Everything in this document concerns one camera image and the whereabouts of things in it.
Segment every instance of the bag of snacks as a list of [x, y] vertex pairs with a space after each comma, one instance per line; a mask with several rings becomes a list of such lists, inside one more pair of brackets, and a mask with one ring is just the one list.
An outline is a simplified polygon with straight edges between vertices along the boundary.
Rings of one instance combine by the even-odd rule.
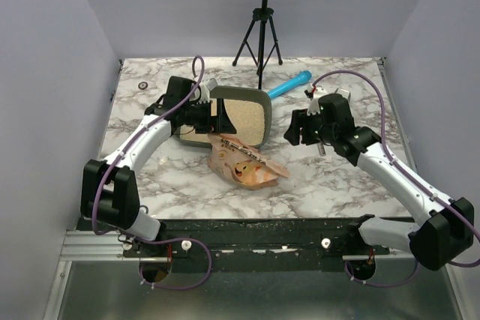
[[208, 167], [219, 176], [251, 190], [278, 185], [277, 178], [290, 174], [283, 166], [231, 135], [209, 134], [212, 153]]

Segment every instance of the gray floor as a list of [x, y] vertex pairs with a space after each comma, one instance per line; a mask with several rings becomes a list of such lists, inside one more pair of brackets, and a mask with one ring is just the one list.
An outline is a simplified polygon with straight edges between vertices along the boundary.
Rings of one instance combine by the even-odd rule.
[[[203, 286], [172, 292], [140, 286], [135, 262], [75, 263], [60, 319], [461, 319], [445, 271], [422, 269], [395, 289], [351, 283], [345, 274], [320, 272], [216, 273]], [[408, 276], [410, 259], [387, 259], [376, 281]], [[170, 285], [195, 282], [199, 274], [174, 274]]]

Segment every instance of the gray plastic tray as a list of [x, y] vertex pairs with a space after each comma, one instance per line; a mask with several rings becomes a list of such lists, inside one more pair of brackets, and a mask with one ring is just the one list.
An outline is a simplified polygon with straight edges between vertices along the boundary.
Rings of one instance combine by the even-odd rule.
[[[253, 88], [240, 88], [238, 86], [217, 86], [211, 93], [210, 97], [214, 99], [223, 98], [231, 100], [245, 100], [258, 103], [263, 107], [263, 114], [265, 117], [265, 132], [260, 144], [252, 145], [254, 148], [260, 148], [269, 139], [270, 128], [272, 126], [272, 101], [267, 93], [263, 90]], [[184, 145], [197, 146], [201, 148], [211, 148], [212, 144], [209, 142], [195, 142], [192, 140], [180, 139], [178, 134], [174, 137]]]

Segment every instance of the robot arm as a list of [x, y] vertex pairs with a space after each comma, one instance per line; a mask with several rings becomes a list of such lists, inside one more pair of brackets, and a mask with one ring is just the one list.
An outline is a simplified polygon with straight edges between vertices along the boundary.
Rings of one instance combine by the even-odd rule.
[[405, 166], [390, 151], [387, 157], [381, 138], [368, 127], [357, 127], [348, 100], [337, 94], [314, 97], [314, 88], [306, 91], [311, 99], [308, 109], [294, 110], [284, 138], [292, 145], [331, 145], [335, 152], [348, 159], [378, 180], [415, 220], [401, 223], [374, 216], [362, 217], [356, 231], [367, 245], [382, 245], [410, 251], [430, 270], [438, 270], [473, 244], [473, 234], [448, 209], [414, 185], [413, 181], [394, 166], [406, 169], [435, 197], [450, 204], [473, 223], [473, 206], [464, 198], [457, 201], [431, 186]]
[[[146, 109], [140, 125], [128, 139], [104, 160], [90, 160], [85, 165], [80, 209], [84, 217], [92, 217], [102, 177], [114, 164], [106, 180], [106, 184], [113, 182], [113, 189], [102, 187], [97, 219], [148, 241], [157, 239], [161, 222], [140, 210], [136, 174], [182, 125], [192, 126], [196, 133], [236, 133], [223, 99], [217, 99], [217, 115], [211, 114], [209, 94], [217, 85], [214, 80], [201, 83], [189, 101], [178, 107], [193, 91], [194, 84], [192, 80], [172, 76], [163, 102], [153, 103]], [[164, 117], [174, 107], [176, 111]]]

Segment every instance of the tripod leg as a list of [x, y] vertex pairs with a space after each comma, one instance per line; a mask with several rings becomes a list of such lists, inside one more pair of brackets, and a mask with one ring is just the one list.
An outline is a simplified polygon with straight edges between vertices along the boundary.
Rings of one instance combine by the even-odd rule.
[[[232, 63], [232, 65], [234, 67], [237, 65], [237, 61], [239, 61], [240, 54], [242, 53], [243, 47], [245, 46], [245, 44], [248, 44], [248, 37], [250, 36], [250, 33], [252, 32], [252, 29], [254, 28], [254, 25], [255, 25], [255, 19], [252, 19], [252, 21], [250, 23], [250, 26], [248, 27], [247, 34], [245, 34], [245, 37], [243, 38], [243, 41], [241, 42], [241, 46], [240, 46], [239, 51], [237, 52], [237, 56], [235, 57], [235, 60]], [[254, 58], [253, 55], [252, 55], [252, 58], [255, 61], [255, 65], [257, 65], [257, 60]]]
[[265, 52], [265, 30], [267, 22], [260, 22], [260, 37], [258, 41], [258, 89], [262, 88], [263, 78], [263, 53]]
[[273, 17], [268, 18], [271, 27], [271, 34], [273, 35], [273, 41], [275, 42], [274, 47], [277, 48], [278, 64], [282, 65], [284, 61], [280, 55], [280, 47], [278, 46], [277, 32], [275, 31], [275, 26], [273, 25]]

